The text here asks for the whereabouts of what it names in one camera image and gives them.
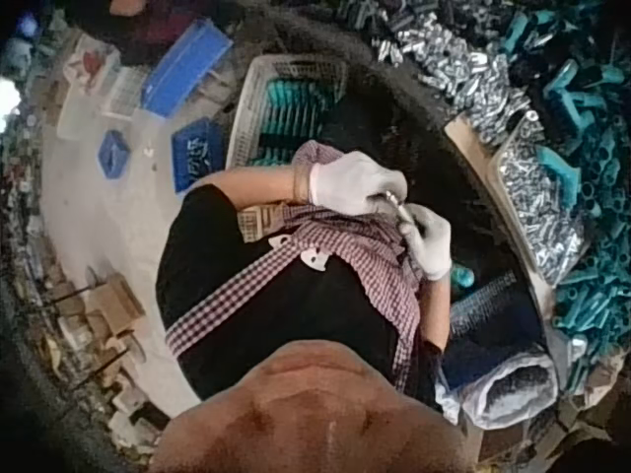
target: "checkered apron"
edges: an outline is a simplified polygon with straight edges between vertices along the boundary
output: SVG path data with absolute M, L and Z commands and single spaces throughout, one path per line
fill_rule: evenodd
M 327 163 L 341 153 L 316 142 L 305 144 L 295 161 Z M 284 229 L 294 232 L 201 301 L 167 331 L 176 357 L 201 341 L 245 305 L 305 250 L 317 248 L 347 262 L 357 273 L 372 306 L 398 333 L 392 362 L 394 386 L 407 381 L 420 312 L 420 278 L 412 270 L 394 220 L 388 216 L 346 217 L 312 205 L 283 209 Z

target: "hand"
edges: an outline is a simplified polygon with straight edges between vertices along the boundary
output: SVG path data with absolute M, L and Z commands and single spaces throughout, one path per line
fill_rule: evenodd
M 383 168 L 359 151 L 328 165 L 314 165 L 309 178 L 310 201 L 344 215 L 391 212 L 383 197 L 387 190 L 405 200 L 403 173 Z
M 111 0 L 109 13 L 116 17 L 135 17 L 147 6 L 147 0 Z
M 407 241 L 409 251 L 430 281 L 438 281 L 452 268 L 452 226 L 427 207 L 406 204 L 414 220 L 425 229 L 421 237 L 415 225 L 400 223 L 399 231 Z

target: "sleeve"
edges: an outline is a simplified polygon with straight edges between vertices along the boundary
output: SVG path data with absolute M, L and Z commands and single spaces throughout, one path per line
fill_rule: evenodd
M 156 297 L 165 328 L 245 266 L 237 210 L 214 185 L 192 190 L 169 231 Z

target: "wrist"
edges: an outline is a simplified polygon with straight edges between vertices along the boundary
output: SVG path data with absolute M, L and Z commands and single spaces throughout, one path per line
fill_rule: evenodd
M 310 202 L 310 174 L 314 165 L 293 165 L 294 171 L 294 192 L 293 201 L 297 204 L 308 204 Z
M 452 272 L 452 260 L 450 259 L 449 264 L 447 264 L 446 266 L 444 266 L 442 269 L 440 270 L 435 270 L 432 273 L 425 273 L 425 278 L 428 281 L 434 282 L 434 283 L 439 283 L 443 280 L 448 280 L 450 279 L 450 274 Z

